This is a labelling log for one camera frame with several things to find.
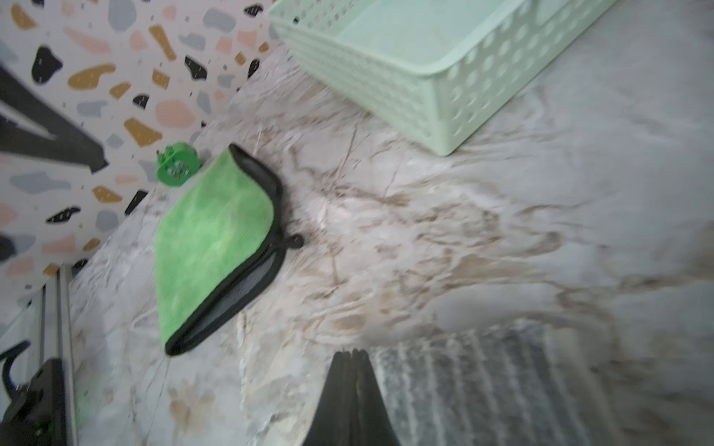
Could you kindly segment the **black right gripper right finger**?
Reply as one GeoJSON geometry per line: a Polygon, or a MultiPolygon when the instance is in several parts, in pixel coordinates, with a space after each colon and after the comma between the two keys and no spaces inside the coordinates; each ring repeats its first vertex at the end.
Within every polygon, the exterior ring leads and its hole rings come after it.
{"type": "Polygon", "coordinates": [[[400,442],[390,423],[367,351],[355,349],[353,358],[356,362],[353,445],[398,446],[400,442]]]}

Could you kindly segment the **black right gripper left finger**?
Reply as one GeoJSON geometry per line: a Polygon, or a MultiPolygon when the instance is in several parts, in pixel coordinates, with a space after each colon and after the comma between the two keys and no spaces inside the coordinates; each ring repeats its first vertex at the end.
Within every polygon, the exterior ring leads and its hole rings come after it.
{"type": "Polygon", "coordinates": [[[311,426],[303,445],[350,445],[353,405],[353,358],[337,352],[328,369],[311,426]]]}

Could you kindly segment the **grey patterned cloth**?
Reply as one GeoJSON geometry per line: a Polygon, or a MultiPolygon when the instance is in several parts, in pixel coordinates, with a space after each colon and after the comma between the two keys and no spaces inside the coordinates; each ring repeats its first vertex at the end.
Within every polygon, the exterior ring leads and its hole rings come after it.
{"type": "Polygon", "coordinates": [[[403,445],[624,445],[578,331],[534,319],[370,349],[403,445]]]}

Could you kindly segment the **green and grey dishcloth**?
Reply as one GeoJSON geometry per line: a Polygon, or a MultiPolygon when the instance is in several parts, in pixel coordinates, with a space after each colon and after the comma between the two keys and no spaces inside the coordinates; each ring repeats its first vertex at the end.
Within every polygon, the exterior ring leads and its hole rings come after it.
{"type": "Polygon", "coordinates": [[[232,143],[164,215],[154,234],[165,354],[196,348],[277,277],[305,239],[282,225],[283,184],[232,143]]]}

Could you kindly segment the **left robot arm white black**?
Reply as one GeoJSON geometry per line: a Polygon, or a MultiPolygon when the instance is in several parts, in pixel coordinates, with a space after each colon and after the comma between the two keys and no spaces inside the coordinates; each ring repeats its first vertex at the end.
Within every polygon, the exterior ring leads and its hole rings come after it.
{"type": "Polygon", "coordinates": [[[97,173],[109,165],[103,146],[39,100],[10,72],[1,71],[1,102],[48,132],[41,136],[1,117],[1,152],[83,165],[97,173]]]}

